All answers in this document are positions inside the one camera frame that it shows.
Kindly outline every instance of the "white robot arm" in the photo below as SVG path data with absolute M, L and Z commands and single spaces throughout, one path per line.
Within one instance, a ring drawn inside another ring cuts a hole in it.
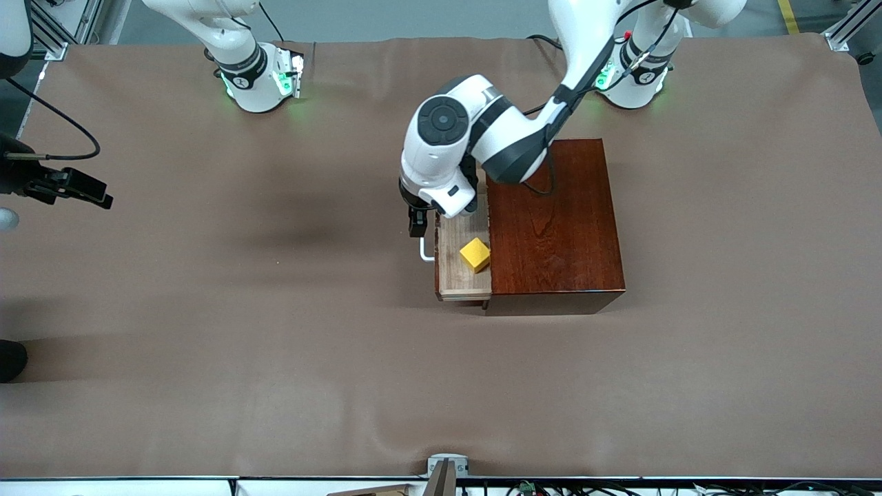
M 19 73 L 34 46 L 27 0 L 0 0 L 0 79 Z
M 257 0 L 144 0 L 144 4 L 205 44 L 227 93 L 242 109 L 266 112 L 289 96 L 299 96 L 303 54 L 258 43 L 239 19 L 258 8 Z
M 680 9 L 699 9 L 696 18 L 722 24 L 735 17 L 744 2 L 656 0 L 652 10 L 640 13 L 633 36 L 624 42 L 614 40 L 613 31 L 627 4 L 549 0 L 567 70 L 539 116 L 524 116 L 480 75 L 450 81 L 415 112 L 401 154 L 399 185 L 410 209 L 410 236 L 424 235 L 426 211 L 435 209 L 448 218 L 474 212 L 475 161 L 497 183 L 518 184 L 530 178 L 588 92 L 600 89 L 625 108 L 649 103 L 661 89 L 670 56 L 683 37 Z M 648 83 L 647 72 L 652 74 Z

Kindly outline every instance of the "table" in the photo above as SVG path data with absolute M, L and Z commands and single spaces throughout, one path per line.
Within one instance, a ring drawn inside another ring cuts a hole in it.
M 71 47 L 41 95 L 104 151 L 109 212 L 3 198 L 5 477 L 416 473 L 876 477 L 882 139 L 814 34 L 684 40 L 665 92 L 588 98 L 628 291 L 594 316 L 439 303 L 407 237 L 413 109 L 481 72 L 526 109 L 533 41 L 296 45 L 301 101 L 235 107 L 199 46 Z M 25 142 L 86 151 L 35 108 Z

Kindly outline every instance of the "dark wooden cabinet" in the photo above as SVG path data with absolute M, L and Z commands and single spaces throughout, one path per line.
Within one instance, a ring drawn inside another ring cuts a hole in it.
M 624 293 L 616 217 L 603 144 L 599 139 L 556 141 L 529 180 L 487 183 L 489 232 L 474 218 L 439 219 L 437 293 L 443 300 L 487 301 L 489 315 L 595 313 Z M 456 264 L 459 241 L 489 241 L 489 272 L 472 276 Z M 475 285 L 489 290 L 475 290 Z M 468 288 L 459 294 L 454 287 Z

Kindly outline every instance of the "wire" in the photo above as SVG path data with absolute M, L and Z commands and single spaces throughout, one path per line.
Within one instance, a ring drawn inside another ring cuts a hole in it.
M 279 36 L 279 41 L 285 41 L 285 37 L 281 35 L 281 31 L 279 31 L 279 28 L 273 22 L 273 18 L 271 18 L 270 15 L 268 13 L 266 13 L 266 8 L 264 7 L 264 5 L 263 4 L 259 4 L 259 5 L 260 5 L 260 10 L 263 11 L 264 15 L 266 16 L 266 20 L 270 21 L 270 24 L 273 25 L 273 29 L 276 30 L 276 34 Z
M 85 127 L 80 125 L 77 121 L 68 117 L 67 114 L 65 114 L 61 110 L 56 109 L 56 107 L 54 105 L 52 105 L 51 103 L 49 103 L 48 101 L 43 100 L 42 98 L 40 98 L 36 94 L 32 93 L 27 88 L 25 88 L 24 86 L 21 86 L 14 79 L 9 78 L 9 79 L 7 79 L 7 81 L 9 81 L 9 84 L 15 86 L 16 89 L 18 89 L 21 93 L 24 93 L 27 96 L 30 96 L 34 100 L 38 101 L 40 103 L 40 105 L 42 105 L 43 107 L 46 107 L 47 109 L 52 110 L 53 112 L 58 114 L 59 117 L 61 117 L 65 121 L 71 123 L 71 125 L 73 125 L 73 127 L 77 128 L 80 132 L 82 132 L 84 135 L 86 135 L 86 137 L 89 138 L 89 141 L 92 141 L 92 146 L 94 147 L 94 150 L 88 154 L 82 154 L 82 155 L 48 155 L 47 154 L 47 155 L 43 155 L 41 157 L 41 160 L 66 160 L 66 161 L 85 160 L 85 159 L 91 159 L 92 157 L 96 156 L 97 154 L 99 154 L 101 152 L 101 145 L 98 144 L 98 140 L 95 139 L 95 136 L 93 136 L 92 133 L 89 132 Z
M 671 25 L 674 24 L 674 19 L 676 19 L 676 15 L 678 12 L 680 12 L 680 9 L 674 9 L 674 13 L 672 13 L 670 15 L 670 19 L 668 20 L 668 24 L 664 25 L 664 29 L 662 29 L 661 34 L 659 34 L 658 40 L 655 40 L 655 43 L 650 45 L 650 49 L 647 50 L 647 52 L 652 52 L 653 50 L 655 50 L 655 47 L 657 47 L 658 44 L 662 42 L 662 39 L 664 39 L 664 35 L 668 33 L 668 30 L 670 29 Z
M 809 491 L 815 491 L 815 488 L 818 487 L 821 489 L 825 489 L 827 491 L 836 492 L 837 494 L 840 494 L 841 496 L 846 496 L 848 494 L 847 492 L 843 491 L 842 489 L 840 489 L 838 487 L 834 487 L 834 486 L 828 485 L 828 484 L 823 484 L 820 482 L 812 482 L 810 480 L 804 480 L 802 482 L 797 482 L 796 484 L 791 484 L 791 485 L 785 487 L 784 489 L 779 489 L 778 491 L 764 492 L 764 494 L 775 496 L 777 494 L 781 494 L 782 492 L 796 489 L 800 485 L 810 485 Z
M 634 5 L 632 8 L 628 9 L 627 11 L 625 11 L 625 13 L 622 14 L 622 15 L 618 18 L 618 21 L 616 21 L 616 24 L 622 22 L 622 21 L 624 20 L 624 18 L 630 16 L 630 15 L 633 14 L 635 11 L 637 11 L 637 10 L 639 10 L 639 9 L 642 9 L 643 7 L 646 7 L 647 5 L 652 4 L 652 3 L 654 3 L 654 2 L 658 2 L 658 0 L 646 0 L 645 2 L 640 2 L 639 4 Z
M 247 29 L 247 30 L 249 30 L 249 31 L 251 30 L 251 26 L 248 26 L 247 24 L 243 23 L 243 22 L 242 22 L 241 20 L 239 20 L 239 19 L 236 19 L 235 17 L 230 16 L 229 20 L 235 22 L 235 23 L 238 24 L 239 26 L 242 26 L 242 27 L 244 27 L 245 29 Z
M 529 116 L 529 115 L 535 114 L 536 112 L 542 110 L 543 107 L 545 107 L 545 104 L 544 104 L 544 103 L 543 103 L 542 105 L 540 105 L 539 107 L 533 107 L 533 108 L 530 109 L 530 110 L 524 110 L 523 113 L 524 113 L 525 116 Z
M 524 186 L 526 186 L 526 188 L 528 190 L 536 193 L 539 196 L 549 196 L 551 193 L 554 192 L 555 186 L 557 185 L 557 178 L 555 177 L 555 172 L 554 172 L 554 157 L 551 156 L 551 153 L 548 153 L 547 156 L 549 158 L 549 182 L 551 183 L 551 185 L 549 186 L 549 189 L 546 192 L 544 192 L 542 190 L 537 190 L 535 187 L 531 186 L 527 181 L 524 181 L 523 183 L 521 183 Z
M 549 45 L 551 45 L 552 47 L 554 47 L 554 48 L 556 48 L 556 49 L 558 49 L 558 50 L 562 50 L 562 49 L 564 49 L 564 47 L 562 47 L 562 46 L 560 45 L 560 41 L 552 40 L 551 38 L 549 38 L 548 36 L 546 36 L 546 35 L 544 35 L 544 34 L 530 34 L 530 35 L 527 37 L 527 39 L 528 39 L 528 40 L 542 40 L 542 41 L 547 42 Z

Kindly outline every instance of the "yellow cube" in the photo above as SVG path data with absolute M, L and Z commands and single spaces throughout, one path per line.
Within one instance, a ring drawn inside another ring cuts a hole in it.
M 472 267 L 475 274 L 481 272 L 490 263 L 490 248 L 477 237 L 462 247 L 460 255 L 466 265 Z

